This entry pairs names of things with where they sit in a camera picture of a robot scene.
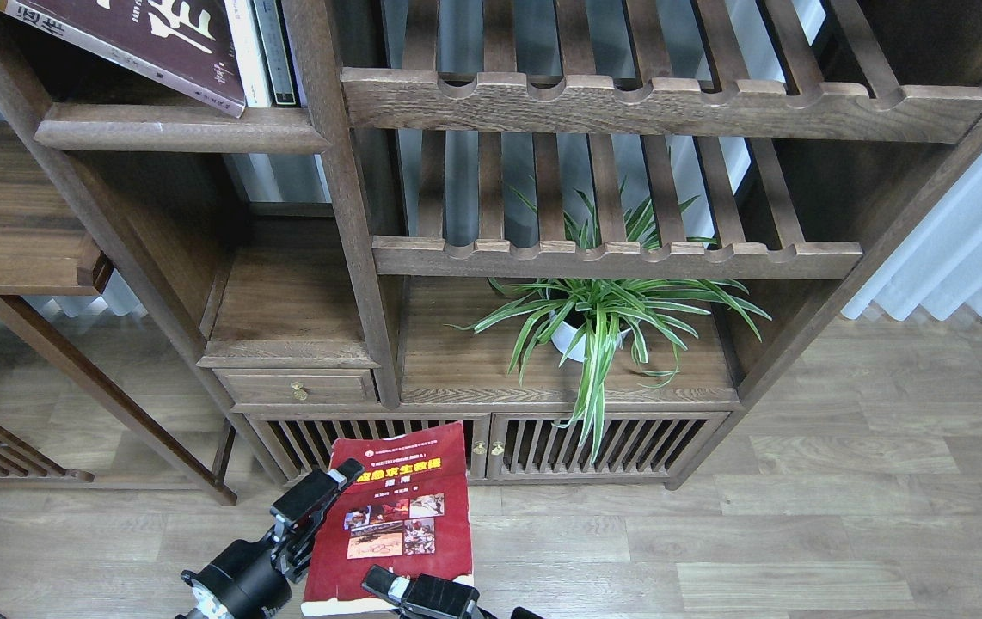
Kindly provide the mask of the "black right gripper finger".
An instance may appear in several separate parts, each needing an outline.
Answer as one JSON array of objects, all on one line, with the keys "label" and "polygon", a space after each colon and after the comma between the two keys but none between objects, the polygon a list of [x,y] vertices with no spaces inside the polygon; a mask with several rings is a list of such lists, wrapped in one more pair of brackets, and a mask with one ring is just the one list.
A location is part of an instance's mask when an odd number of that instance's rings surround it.
[{"label": "black right gripper finger", "polygon": [[405,579],[373,565],[362,588],[388,604],[401,618],[480,618],[479,592],[460,581],[421,573]]}]

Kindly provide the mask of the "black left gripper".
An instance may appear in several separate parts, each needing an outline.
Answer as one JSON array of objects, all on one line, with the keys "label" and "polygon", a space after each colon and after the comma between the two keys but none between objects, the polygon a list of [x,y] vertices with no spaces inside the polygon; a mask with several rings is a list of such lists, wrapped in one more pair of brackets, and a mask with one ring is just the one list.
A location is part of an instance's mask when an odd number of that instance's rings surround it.
[{"label": "black left gripper", "polygon": [[185,618],[276,616],[291,599],[290,583],[306,575],[328,510],[362,473],[353,458],[326,473],[310,471],[271,505],[274,526],[263,538],[237,538],[200,573],[181,572],[196,599]]}]

